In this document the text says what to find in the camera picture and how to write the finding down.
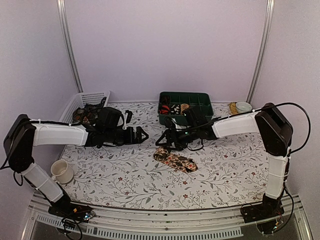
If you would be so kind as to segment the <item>flamingo patterned tie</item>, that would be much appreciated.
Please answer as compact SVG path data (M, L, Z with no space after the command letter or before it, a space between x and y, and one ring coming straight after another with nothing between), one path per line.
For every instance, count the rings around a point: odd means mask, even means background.
M198 170L197 164L192 158L188 158L179 154L171 153L168 149L159 147L153 154L153 158L173 169L183 173L192 173Z

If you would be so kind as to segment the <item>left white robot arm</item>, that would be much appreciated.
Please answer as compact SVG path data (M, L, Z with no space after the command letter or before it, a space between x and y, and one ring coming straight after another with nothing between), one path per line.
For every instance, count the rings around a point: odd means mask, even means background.
M3 141L5 160L1 169L10 169L22 180L33 185L63 217L74 213L68 194L35 160L37 149L56 149L60 146L122 147L139 145L149 135L138 126L123 128L115 124L99 127L89 124L64 123L30 119L26 114L17 117Z

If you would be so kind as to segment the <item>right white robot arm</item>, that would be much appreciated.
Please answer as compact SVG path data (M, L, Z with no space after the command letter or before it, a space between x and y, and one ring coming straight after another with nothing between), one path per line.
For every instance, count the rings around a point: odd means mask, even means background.
M156 146L182 151L193 141L216 140L239 134L258 133L268 159L268 180L258 213L269 218L278 210L289 174L293 127L279 110L281 104L266 103L259 109L207 120L199 106L184 111L185 128L177 128L172 118L165 119L166 130Z

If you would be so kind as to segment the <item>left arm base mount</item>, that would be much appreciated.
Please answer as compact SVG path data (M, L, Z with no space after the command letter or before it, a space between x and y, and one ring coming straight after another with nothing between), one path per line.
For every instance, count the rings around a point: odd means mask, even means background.
M87 223L96 216L96 213L88 205L79 205L71 203L66 207L50 206L48 213L63 219L73 220L79 223Z

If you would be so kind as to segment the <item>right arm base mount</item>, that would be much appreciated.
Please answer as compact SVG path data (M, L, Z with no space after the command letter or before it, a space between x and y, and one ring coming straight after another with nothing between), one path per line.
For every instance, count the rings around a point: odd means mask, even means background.
M279 204L259 203L244 204L240 208L240 213L245 223L256 222L273 217L280 217L285 213L284 208Z

